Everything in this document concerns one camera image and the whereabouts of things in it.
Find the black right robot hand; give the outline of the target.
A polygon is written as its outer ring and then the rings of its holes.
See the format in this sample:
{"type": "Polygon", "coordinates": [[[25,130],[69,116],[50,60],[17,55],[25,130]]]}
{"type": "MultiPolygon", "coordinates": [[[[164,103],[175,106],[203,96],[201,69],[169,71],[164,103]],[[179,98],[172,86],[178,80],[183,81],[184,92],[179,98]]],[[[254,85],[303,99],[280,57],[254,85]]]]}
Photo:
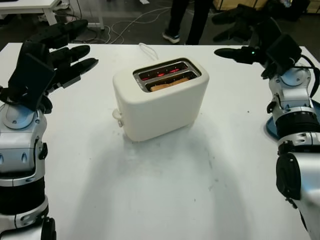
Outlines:
{"type": "Polygon", "coordinates": [[[220,48],[214,53],[223,58],[232,59],[237,63],[259,63],[264,67],[262,78],[273,78],[277,74],[275,62],[267,55],[267,49],[282,35],[276,21],[262,11],[243,4],[218,13],[212,17],[215,25],[233,24],[233,26],[219,34],[213,41],[220,43],[235,40],[239,43],[247,42],[248,46],[241,48],[220,48]]]}

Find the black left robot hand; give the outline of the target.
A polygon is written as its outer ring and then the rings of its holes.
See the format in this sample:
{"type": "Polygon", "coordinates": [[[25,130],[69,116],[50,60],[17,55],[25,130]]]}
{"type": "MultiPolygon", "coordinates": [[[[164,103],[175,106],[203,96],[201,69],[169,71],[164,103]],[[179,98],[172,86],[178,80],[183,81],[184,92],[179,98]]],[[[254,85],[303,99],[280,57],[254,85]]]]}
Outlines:
{"type": "Polygon", "coordinates": [[[25,40],[21,46],[16,70],[19,73],[16,100],[36,111],[52,109],[48,95],[59,88],[68,88],[98,64],[98,59],[87,58],[91,48],[80,45],[68,48],[88,26],[87,20],[56,23],[25,40]]]}

